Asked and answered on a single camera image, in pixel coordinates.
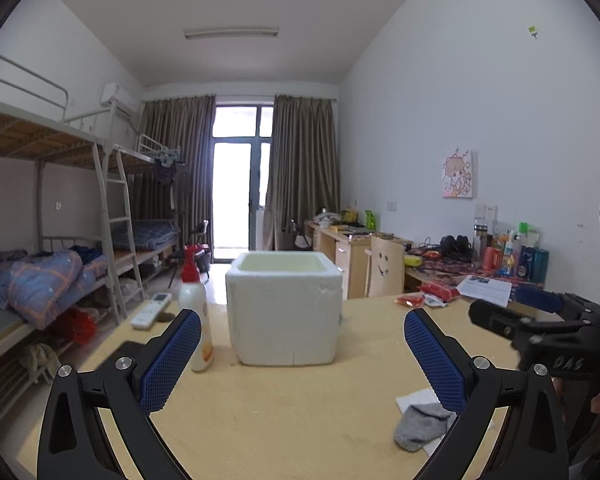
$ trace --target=red bag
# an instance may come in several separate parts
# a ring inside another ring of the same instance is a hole
[[[460,296],[460,293],[454,286],[449,286],[442,282],[423,283],[420,290],[427,294],[433,294],[446,303]]]
[[[49,326],[51,332],[84,345],[96,334],[96,323],[86,312],[70,307]]]

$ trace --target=brown curtain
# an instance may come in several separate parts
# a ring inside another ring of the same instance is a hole
[[[173,184],[158,183],[151,174],[135,177],[132,214],[135,219],[169,219],[186,242],[203,220],[212,222],[213,143],[215,96],[149,101],[142,112],[141,131],[169,148],[180,147],[183,166]],[[206,243],[213,247],[209,224]]]
[[[278,96],[273,107],[264,247],[287,249],[283,232],[320,207],[338,211],[340,181],[331,101]]]

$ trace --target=white foam cooler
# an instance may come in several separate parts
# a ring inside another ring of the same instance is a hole
[[[322,253],[255,251],[226,274],[229,334],[246,365],[333,361],[342,312],[342,274]]]

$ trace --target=desk drawer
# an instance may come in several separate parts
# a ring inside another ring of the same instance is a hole
[[[340,267],[343,272],[349,270],[350,265],[350,247],[349,244],[338,242],[336,244],[336,267]]]
[[[349,275],[351,267],[351,247],[349,244],[338,242],[336,244],[336,267],[342,272],[342,299],[349,298]]]

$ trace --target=headphones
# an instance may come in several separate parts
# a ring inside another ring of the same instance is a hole
[[[469,238],[466,236],[453,238],[451,235],[443,237],[440,240],[440,253],[443,256],[456,257],[457,259],[470,258],[471,246],[469,245]]]

